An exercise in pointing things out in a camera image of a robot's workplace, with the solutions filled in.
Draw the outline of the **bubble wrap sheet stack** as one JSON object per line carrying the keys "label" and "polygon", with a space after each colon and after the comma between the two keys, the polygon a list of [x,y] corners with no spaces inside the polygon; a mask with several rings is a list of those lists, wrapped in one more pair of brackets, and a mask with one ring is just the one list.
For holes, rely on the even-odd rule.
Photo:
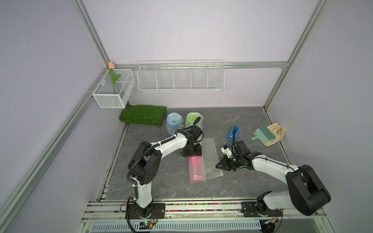
{"label": "bubble wrap sheet stack", "polygon": [[203,139],[201,142],[202,157],[205,162],[207,180],[223,176],[223,171],[216,169],[215,166],[219,162],[218,153],[216,150],[215,141],[213,138]]}

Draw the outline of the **blue tape dispenser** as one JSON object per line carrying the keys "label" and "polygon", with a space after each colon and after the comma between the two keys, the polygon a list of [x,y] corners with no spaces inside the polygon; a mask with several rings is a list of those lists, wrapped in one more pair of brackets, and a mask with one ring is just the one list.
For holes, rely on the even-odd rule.
{"label": "blue tape dispenser", "polygon": [[228,137],[227,137],[227,140],[229,142],[233,142],[233,138],[237,138],[239,133],[240,133],[241,129],[240,127],[237,127],[237,126],[233,126]]}

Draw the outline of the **pink plastic wine glass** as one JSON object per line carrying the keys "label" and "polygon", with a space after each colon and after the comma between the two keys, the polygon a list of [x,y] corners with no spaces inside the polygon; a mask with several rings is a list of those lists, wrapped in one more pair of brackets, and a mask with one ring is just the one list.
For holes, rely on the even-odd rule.
{"label": "pink plastic wine glass", "polygon": [[202,156],[190,157],[188,161],[189,180],[193,182],[204,182],[207,180],[205,162]]}

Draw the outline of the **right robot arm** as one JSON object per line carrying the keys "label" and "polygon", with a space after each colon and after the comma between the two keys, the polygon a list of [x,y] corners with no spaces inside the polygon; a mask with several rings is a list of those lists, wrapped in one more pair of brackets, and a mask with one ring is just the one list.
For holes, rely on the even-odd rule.
{"label": "right robot arm", "polygon": [[260,216],[271,211],[296,209],[310,216],[331,202],[331,195],[311,166],[294,166],[267,157],[257,151],[250,152],[244,141],[236,139],[236,126],[232,129],[232,144],[224,146],[223,159],[216,165],[224,171],[248,169],[268,174],[287,185],[283,192],[267,191],[257,197],[256,203],[246,209]]}

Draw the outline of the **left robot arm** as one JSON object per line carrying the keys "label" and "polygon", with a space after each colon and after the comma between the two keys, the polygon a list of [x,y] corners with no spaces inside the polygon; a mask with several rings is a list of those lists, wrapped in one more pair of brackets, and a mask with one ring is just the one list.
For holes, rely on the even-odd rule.
{"label": "left robot arm", "polygon": [[197,117],[191,126],[176,130],[168,138],[153,143],[143,141],[138,146],[128,164],[126,178],[135,188],[135,204],[141,210],[149,208],[153,203],[151,184],[164,157],[177,150],[181,150],[183,157],[202,155],[199,138],[203,131],[197,125],[201,119]]}

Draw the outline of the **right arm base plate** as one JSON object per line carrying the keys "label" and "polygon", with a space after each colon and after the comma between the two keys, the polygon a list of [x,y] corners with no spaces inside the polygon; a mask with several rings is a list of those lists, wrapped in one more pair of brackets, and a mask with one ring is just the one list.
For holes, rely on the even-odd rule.
{"label": "right arm base plate", "polygon": [[241,212],[244,217],[282,217],[283,213],[279,209],[270,210],[258,201],[242,202]]}

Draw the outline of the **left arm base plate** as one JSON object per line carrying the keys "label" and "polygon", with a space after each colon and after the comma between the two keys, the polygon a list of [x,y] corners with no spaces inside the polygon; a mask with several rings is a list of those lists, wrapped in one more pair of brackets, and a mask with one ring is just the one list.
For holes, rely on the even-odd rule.
{"label": "left arm base plate", "polygon": [[164,219],[166,213],[165,203],[150,203],[145,208],[141,208],[136,203],[130,203],[126,208],[129,219]]}

